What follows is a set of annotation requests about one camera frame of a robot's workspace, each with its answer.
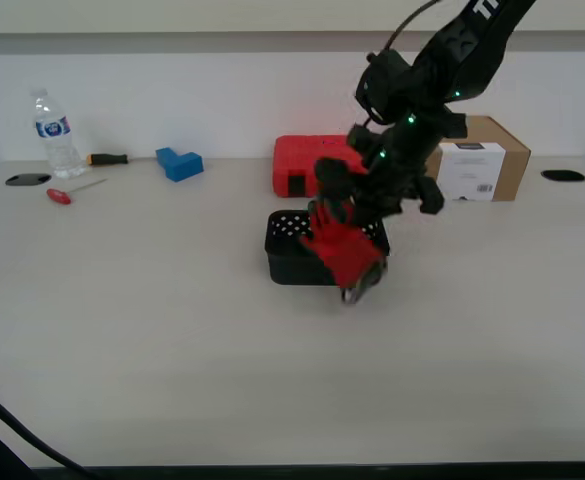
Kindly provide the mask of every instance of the blue block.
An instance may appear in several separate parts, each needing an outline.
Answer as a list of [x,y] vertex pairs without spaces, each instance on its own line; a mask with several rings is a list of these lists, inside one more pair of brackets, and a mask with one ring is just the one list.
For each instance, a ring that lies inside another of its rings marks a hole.
[[165,176],[173,182],[180,182],[203,172],[203,159],[196,153],[177,155],[171,148],[156,151],[156,158],[165,169]]

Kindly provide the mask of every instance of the perforated black basket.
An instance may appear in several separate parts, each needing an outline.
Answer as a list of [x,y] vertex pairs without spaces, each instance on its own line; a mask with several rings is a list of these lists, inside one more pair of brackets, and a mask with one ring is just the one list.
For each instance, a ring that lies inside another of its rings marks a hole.
[[[265,252],[270,277],[280,285],[335,285],[330,271],[299,241],[308,235],[310,217],[305,210],[279,210],[270,215],[265,236]],[[363,232],[385,254],[390,253],[383,223],[368,225]]]

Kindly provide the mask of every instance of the plastic bottle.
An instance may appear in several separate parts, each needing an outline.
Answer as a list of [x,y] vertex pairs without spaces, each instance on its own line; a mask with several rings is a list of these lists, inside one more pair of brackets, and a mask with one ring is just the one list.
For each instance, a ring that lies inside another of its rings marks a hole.
[[61,106],[48,96],[46,89],[31,92],[35,99],[34,122],[36,131],[45,146],[54,175],[67,179],[89,170],[72,143],[70,124]]

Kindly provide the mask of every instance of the screwdriver handle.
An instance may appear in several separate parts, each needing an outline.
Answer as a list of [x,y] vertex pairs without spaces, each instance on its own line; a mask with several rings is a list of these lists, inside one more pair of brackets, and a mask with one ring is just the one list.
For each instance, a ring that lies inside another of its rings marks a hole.
[[104,165],[128,164],[127,155],[110,155],[107,153],[93,153],[88,155],[88,165],[99,167]]

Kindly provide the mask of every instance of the red box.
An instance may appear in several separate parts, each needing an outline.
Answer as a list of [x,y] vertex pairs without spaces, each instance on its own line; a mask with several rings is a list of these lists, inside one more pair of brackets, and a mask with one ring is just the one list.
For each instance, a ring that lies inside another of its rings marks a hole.
[[274,147],[272,185],[279,197],[314,197],[318,185],[314,164],[321,157],[344,160],[356,173],[365,173],[361,155],[350,148],[345,135],[285,135]]

